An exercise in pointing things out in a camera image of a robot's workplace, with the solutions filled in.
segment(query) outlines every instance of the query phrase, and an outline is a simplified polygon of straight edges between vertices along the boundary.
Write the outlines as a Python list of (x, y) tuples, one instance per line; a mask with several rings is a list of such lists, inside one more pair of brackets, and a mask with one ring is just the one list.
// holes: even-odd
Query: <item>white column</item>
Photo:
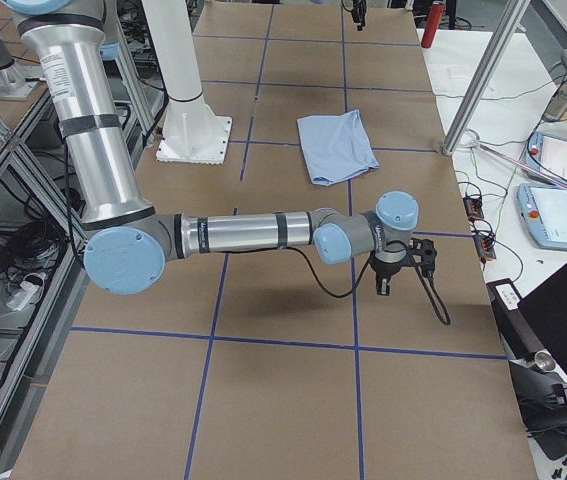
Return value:
[(144, 0), (143, 8), (170, 96), (157, 158), (223, 163), (232, 119), (205, 103), (185, 0)]

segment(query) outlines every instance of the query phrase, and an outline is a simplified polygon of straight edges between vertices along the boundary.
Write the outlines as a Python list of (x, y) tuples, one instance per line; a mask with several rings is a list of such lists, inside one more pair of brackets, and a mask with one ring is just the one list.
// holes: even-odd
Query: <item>red bottle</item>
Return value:
[(430, 7), (430, 13), (427, 16), (427, 25), (425, 26), (425, 33), (423, 34), (423, 39), (421, 40), (421, 46), (423, 48), (430, 48), (432, 46), (432, 42), (434, 41), (434, 35), (436, 35), (436, 31), (439, 28), (444, 11), (445, 11), (445, 5), (442, 1), (432, 2), (432, 6)]

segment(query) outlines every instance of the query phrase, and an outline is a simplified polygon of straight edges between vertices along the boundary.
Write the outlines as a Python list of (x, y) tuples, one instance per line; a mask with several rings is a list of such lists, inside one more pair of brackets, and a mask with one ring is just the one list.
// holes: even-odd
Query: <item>touchscreen display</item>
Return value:
[(543, 137), (541, 165), (567, 180), (567, 142), (554, 137)]
[(567, 192), (555, 188), (530, 188), (551, 241), (567, 243)]

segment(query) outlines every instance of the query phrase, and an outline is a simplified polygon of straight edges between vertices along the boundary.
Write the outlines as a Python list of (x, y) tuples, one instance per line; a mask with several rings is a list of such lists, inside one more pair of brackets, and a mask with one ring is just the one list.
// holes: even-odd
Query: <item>white label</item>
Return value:
[(74, 85), (72, 85), (72, 80), (67, 73), (65, 57), (62, 52), (43, 57), (41, 66), (43, 67), (43, 75), (45, 75), (47, 80), (52, 100), (55, 103), (76, 96)]
[(567, 142), (554, 137), (544, 137), (541, 165), (567, 180)]
[(498, 292), (501, 300), (507, 307), (508, 310), (516, 310), (519, 308), (519, 296), (516, 294), (512, 285), (505, 283), (503, 285), (497, 285), (496, 291)]
[(534, 201), (553, 242), (567, 243), (567, 192), (558, 188), (531, 188)]

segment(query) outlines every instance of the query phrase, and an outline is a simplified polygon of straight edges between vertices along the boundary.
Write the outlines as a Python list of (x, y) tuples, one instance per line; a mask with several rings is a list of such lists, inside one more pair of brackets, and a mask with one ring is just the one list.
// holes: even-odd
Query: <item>light blue cloth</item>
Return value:
[(312, 115), (296, 122), (312, 183), (332, 185), (378, 168), (358, 110), (341, 116)]

